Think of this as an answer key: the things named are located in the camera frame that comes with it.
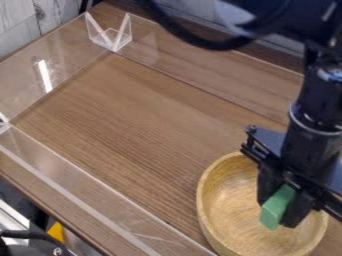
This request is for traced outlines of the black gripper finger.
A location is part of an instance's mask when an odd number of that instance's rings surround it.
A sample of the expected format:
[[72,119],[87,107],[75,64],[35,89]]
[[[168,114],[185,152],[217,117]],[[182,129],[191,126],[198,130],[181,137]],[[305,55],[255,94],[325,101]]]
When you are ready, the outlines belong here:
[[281,224],[287,228],[295,228],[310,212],[319,210],[321,205],[313,195],[306,191],[301,191],[295,194],[295,197],[287,206]]
[[263,204],[283,184],[282,169],[278,164],[261,163],[258,166],[257,200]]

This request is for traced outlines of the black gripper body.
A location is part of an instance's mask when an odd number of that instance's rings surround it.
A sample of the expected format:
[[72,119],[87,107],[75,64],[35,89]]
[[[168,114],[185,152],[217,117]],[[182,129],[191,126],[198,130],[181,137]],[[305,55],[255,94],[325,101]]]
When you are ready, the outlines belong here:
[[257,163],[278,164],[283,184],[306,191],[321,210],[342,222],[342,119],[325,120],[298,103],[289,110],[287,131],[246,128],[241,152]]

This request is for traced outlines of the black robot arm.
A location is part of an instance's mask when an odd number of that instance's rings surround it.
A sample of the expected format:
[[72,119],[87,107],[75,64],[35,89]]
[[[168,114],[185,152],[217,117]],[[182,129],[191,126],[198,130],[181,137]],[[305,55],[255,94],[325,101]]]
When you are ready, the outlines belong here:
[[278,34],[303,44],[305,77],[287,130],[249,126],[258,203],[289,228],[322,210],[342,221],[342,0],[218,0],[245,39]]

